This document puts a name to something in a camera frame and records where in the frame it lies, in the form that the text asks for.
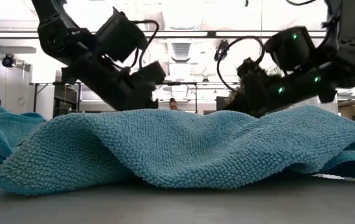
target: wall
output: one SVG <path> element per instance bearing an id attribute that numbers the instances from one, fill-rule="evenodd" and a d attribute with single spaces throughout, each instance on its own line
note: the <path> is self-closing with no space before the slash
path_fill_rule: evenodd
<path id="1" fill-rule="evenodd" d="M 317 106 L 321 109 L 324 109 L 326 111 L 330 111 L 334 114 L 338 114 L 338 103 L 337 101 L 331 102 L 331 103 L 321 103 L 319 98 L 316 97 L 312 97 L 310 99 L 304 100 L 302 102 L 299 102 L 295 105 L 293 105 L 292 107 L 296 107 L 296 106 L 304 106 L 304 105 L 314 105 Z"/>
<path id="2" fill-rule="evenodd" d="M 32 111 L 28 108 L 29 99 L 29 72 L 20 68 L 8 69 L 0 61 L 0 100 L 2 106 L 13 113 L 26 113 Z"/>
<path id="3" fill-rule="evenodd" d="M 114 111 L 114 109 L 102 101 L 98 101 L 100 98 L 92 91 L 83 91 L 81 99 L 83 102 L 80 104 L 81 111 Z M 177 103 L 177 107 L 180 110 L 184 111 L 195 111 L 196 103 L 193 101 L 190 102 L 179 102 Z M 169 109 L 169 102 L 161 102 L 159 103 L 159 108 L 161 109 Z M 199 114 L 204 114 L 204 111 L 214 111 L 216 110 L 216 101 L 214 100 L 198 100 L 197 102 L 197 111 Z"/>
<path id="4" fill-rule="evenodd" d="M 195 111 L 196 104 L 194 102 L 178 102 L 177 107 L 180 110 L 184 111 Z M 161 109 L 169 109 L 168 102 L 162 102 L 159 104 L 159 108 Z M 108 106 L 104 102 L 81 102 L 80 103 L 81 111 L 114 111 L 111 106 Z M 216 110 L 216 101 L 212 102 L 198 102 L 197 110 L 199 114 L 204 114 L 204 111 L 212 111 Z"/>
<path id="5" fill-rule="evenodd" d="M 354 106 L 341 106 L 339 107 L 339 112 L 341 116 L 345 118 L 352 119 L 352 116 L 355 116 L 355 107 Z"/>

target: camera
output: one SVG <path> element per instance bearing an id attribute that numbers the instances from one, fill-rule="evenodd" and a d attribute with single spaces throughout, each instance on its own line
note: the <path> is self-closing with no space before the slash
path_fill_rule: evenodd
<path id="1" fill-rule="evenodd" d="M 6 68 L 14 68 L 16 66 L 16 59 L 13 54 L 6 54 L 2 60 L 2 65 Z"/>

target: gray table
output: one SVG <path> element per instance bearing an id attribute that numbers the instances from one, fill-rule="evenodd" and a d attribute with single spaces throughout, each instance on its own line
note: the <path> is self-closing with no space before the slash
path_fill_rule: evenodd
<path id="1" fill-rule="evenodd" d="M 355 182 L 307 177 L 237 190 L 145 184 L 23 197 L 0 189 L 0 224 L 355 223 Z"/>

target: black robotic arm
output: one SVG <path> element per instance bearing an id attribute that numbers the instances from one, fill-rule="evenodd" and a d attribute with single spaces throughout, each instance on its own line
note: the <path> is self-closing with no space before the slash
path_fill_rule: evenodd
<path id="1" fill-rule="evenodd" d="M 80 80 L 116 110 L 157 108 L 152 100 L 155 85 L 163 82 L 165 73 L 158 62 L 142 67 L 141 58 L 155 34 L 147 41 L 137 24 L 155 21 L 129 21 L 115 8 L 113 15 L 92 34 L 80 28 L 64 10 L 66 0 L 32 0 L 39 17 L 38 35 L 42 50 L 66 64 L 62 81 L 73 84 Z M 121 68 L 136 51 L 140 69 L 130 74 L 130 67 Z"/>
<path id="2" fill-rule="evenodd" d="M 248 58 L 238 67 L 244 92 L 237 93 L 224 110 L 259 117 L 314 96 L 329 103 L 335 99 L 336 88 L 355 87 L 355 0 L 324 1 L 328 6 L 328 21 L 324 23 L 327 31 L 319 47 L 314 46 L 305 27 L 280 31 L 265 45 L 256 37 L 243 37 L 230 44 L 229 48 L 242 39 L 256 39 L 263 52 L 255 62 Z M 266 74 L 259 67 L 265 52 L 284 74 Z M 217 71 L 223 80 L 219 64 Z"/>

